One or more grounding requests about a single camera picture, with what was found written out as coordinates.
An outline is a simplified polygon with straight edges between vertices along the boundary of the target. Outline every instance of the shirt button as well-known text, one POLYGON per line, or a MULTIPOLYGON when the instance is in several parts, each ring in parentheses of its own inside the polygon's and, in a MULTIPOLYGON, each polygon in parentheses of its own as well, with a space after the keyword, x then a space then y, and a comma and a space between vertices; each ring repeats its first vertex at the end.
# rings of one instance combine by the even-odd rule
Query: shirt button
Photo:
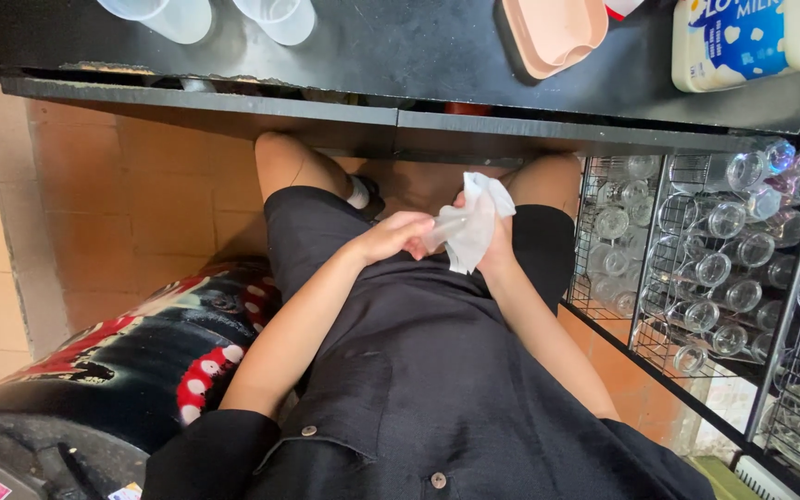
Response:
POLYGON ((446 476, 444 476, 442 472, 435 472, 434 475, 431 476, 431 486, 442 489, 446 486, 446 476))

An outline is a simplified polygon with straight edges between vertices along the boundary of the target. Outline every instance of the white sock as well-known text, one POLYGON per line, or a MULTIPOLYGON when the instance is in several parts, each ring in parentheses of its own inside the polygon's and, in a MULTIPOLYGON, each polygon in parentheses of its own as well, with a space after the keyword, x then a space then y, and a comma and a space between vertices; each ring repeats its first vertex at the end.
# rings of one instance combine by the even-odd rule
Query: white sock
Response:
POLYGON ((350 175, 350 183, 354 186, 354 192, 348 197, 348 203, 357 210, 365 208, 369 205, 369 189, 356 175, 350 175))

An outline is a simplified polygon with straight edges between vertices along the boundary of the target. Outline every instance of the black counter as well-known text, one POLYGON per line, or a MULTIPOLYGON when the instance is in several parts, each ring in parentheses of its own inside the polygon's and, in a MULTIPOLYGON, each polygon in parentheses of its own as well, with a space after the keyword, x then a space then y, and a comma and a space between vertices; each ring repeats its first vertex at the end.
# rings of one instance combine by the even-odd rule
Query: black counter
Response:
POLYGON ((770 131, 800 126, 800 75, 722 93, 677 91, 670 79, 671 0, 646 0, 625 20, 611 19, 606 40, 583 62, 538 83, 509 62, 498 28, 504 17, 494 3, 313 3, 314 33, 284 47, 231 0, 212 0, 212 31, 193 45, 121 20, 94 0, 0 0, 0 68, 198 75, 623 119, 770 131))

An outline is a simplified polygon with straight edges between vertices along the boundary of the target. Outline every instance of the forearm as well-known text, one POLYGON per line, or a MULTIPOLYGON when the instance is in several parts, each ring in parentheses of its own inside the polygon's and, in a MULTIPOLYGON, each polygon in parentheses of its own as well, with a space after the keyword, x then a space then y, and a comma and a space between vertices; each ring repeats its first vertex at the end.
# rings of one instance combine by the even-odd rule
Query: forearm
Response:
POLYGON ((248 409, 273 419, 286 394, 313 361, 357 275, 364 267, 339 249, 287 301, 252 343, 221 409, 248 409))
POLYGON ((604 382, 517 261, 509 260, 483 277, 506 323, 532 357, 595 416, 618 420, 604 382))

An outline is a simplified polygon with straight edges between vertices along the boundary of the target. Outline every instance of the shirt sleeve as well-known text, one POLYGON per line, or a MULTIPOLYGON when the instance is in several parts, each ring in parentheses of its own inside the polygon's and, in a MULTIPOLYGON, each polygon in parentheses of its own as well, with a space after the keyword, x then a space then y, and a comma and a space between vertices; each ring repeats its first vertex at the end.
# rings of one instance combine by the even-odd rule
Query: shirt sleeve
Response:
POLYGON ((619 438, 644 466, 644 470, 660 482, 673 496, 681 500, 715 500, 708 479, 672 450, 644 437, 630 426, 615 420, 601 422, 619 438))
POLYGON ((147 460, 144 500, 242 498, 279 436, 276 422, 258 412, 207 413, 147 460))

